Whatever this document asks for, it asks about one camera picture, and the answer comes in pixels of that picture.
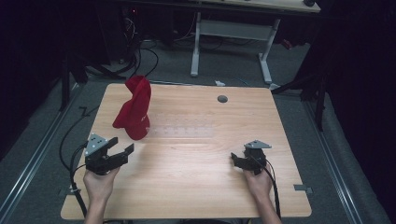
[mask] table top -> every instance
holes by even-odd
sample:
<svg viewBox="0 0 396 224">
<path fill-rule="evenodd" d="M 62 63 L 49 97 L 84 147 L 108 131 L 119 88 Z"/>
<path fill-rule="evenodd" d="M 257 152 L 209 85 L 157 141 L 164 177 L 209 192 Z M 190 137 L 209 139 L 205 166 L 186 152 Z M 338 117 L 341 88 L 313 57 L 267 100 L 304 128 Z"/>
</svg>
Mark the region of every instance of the table top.
<svg viewBox="0 0 396 224">
<path fill-rule="evenodd" d="M 119 143 L 119 153 L 134 143 L 134 152 L 116 177 L 105 218 L 258 217 L 242 170 L 231 153 L 243 157 L 244 144 L 260 140 L 272 146 L 264 154 L 274 166 L 283 217 L 308 217 L 311 207 L 272 93 L 264 88 L 151 85 L 148 135 L 139 141 L 112 123 L 131 93 L 123 84 L 108 85 L 92 133 Z M 228 98 L 220 103 L 218 96 Z M 82 182 L 75 180 L 88 205 Z M 74 196 L 67 196 L 61 215 L 83 219 Z"/>
<path fill-rule="evenodd" d="M 312 7 L 304 4 L 303 0 L 197 0 L 207 3 L 220 3 L 237 5 L 241 7 L 265 7 L 271 9 L 290 10 L 297 12 L 320 12 L 320 7 L 315 3 Z"/>
</svg>

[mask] forearm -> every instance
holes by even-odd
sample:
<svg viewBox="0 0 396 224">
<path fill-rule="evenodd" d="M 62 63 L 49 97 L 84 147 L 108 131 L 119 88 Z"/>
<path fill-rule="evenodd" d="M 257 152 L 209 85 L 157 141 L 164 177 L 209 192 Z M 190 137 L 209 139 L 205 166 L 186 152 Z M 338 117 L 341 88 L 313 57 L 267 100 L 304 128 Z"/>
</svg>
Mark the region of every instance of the forearm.
<svg viewBox="0 0 396 224">
<path fill-rule="evenodd" d="M 268 197 L 256 198 L 255 201 L 263 224 L 282 223 Z"/>
<path fill-rule="evenodd" d="M 106 210 L 106 202 L 90 202 L 87 216 L 85 217 L 85 224 L 102 224 Z"/>
</svg>

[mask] red object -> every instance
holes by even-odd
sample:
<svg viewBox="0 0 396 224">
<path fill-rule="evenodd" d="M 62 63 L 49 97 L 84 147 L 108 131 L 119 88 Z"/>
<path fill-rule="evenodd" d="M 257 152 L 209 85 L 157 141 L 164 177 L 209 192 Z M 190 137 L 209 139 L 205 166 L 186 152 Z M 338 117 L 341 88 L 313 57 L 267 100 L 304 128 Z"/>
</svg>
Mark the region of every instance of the red object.
<svg viewBox="0 0 396 224">
<path fill-rule="evenodd" d="M 134 139 L 140 140 L 149 132 L 149 100 L 151 87 L 143 76 L 129 78 L 125 82 L 132 93 L 132 99 L 125 102 L 113 122 L 114 128 L 124 128 L 125 132 Z"/>
</svg>

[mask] gray carpet floor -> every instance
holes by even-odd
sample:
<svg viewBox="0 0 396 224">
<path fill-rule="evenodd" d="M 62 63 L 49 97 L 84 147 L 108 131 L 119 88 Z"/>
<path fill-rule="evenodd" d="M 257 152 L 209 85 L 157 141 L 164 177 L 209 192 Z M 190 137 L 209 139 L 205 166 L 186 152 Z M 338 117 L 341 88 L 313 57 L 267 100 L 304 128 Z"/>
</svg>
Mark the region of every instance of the gray carpet floor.
<svg viewBox="0 0 396 224">
<path fill-rule="evenodd" d="M 257 53 L 263 43 L 228 39 L 221 46 L 218 43 L 203 43 L 198 77 L 191 77 L 192 44 L 190 41 L 178 42 L 172 48 L 152 41 L 145 42 L 144 48 L 157 53 L 159 61 L 156 68 L 148 75 L 152 83 L 185 83 L 214 86 L 219 80 L 226 86 L 268 88 L 263 82 Z M 268 64 L 277 85 L 293 80 L 309 45 L 284 49 L 273 45 L 268 57 Z M 141 67 L 139 75 L 145 75 L 156 63 L 155 55 L 148 50 L 141 50 Z M 118 70 L 119 64 L 108 68 Z M 69 187 L 68 173 L 59 159 L 59 146 L 67 130 L 82 115 L 82 107 L 90 110 L 100 104 L 106 86 L 121 81 L 106 77 L 90 76 L 85 85 L 76 87 L 74 102 L 64 115 L 59 129 L 53 133 L 48 150 L 43 160 L 26 183 L 27 187 L 17 200 L 16 206 L 8 211 L 6 223 L 82 223 L 82 221 L 63 220 L 60 216 L 64 197 Z M 307 105 L 315 102 L 301 102 L 299 91 L 285 91 L 274 95 L 276 106 L 290 141 L 290 147 L 296 160 L 303 183 L 312 189 L 307 193 L 312 207 L 312 215 L 304 218 L 283 218 L 284 223 L 350 223 L 345 207 L 334 186 L 329 166 L 317 137 L 317 130 L 312 118 L 306 111 Z M 61 105 L 61 84 L 55 86 L 46 102 L 40 106 L 29 120 L 14 147 L 1 161 L 0 200 L 4 202 L 18 181 L 29 160 L 35 153 L 51 123 L 59 116 Z M 350 190 L 362 223 L 389 223 L 383 208 L 375 198 L 370 184 L 361 171 L 349 145 L 343 135 L 337 118 L 332 110 L 332 103 L 326 97 L 326 109 L 323 127 L 327 143 L 337 161 L 346 185 Z M 83 119 L 64 141 L 64 158 L 68 161 L 74 149 L 82 144 L 89 135 L 95 113 Z M 177 223 L 177 220 L 135 220 L 135 223 Z"/>
</svg>

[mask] red cloth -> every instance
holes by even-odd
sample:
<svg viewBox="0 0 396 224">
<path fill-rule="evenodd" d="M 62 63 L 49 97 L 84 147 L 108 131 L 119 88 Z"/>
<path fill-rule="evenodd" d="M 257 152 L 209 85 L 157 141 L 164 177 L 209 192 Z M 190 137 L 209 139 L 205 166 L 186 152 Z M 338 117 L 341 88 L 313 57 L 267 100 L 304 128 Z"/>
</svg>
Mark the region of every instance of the red cloth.
<svg viewBox="0 0 396 224">
<path fill-rule="evenodd" d="M 132 93 L 132 99 L 125 102 L 113 122 L 114 128 L 124 128 L 125 132 L 134 139 L 140 140 L 149 132 L 149 100 L 151 87 L 143 76 L 129 78 L 125 82 Z"/>
</svg>

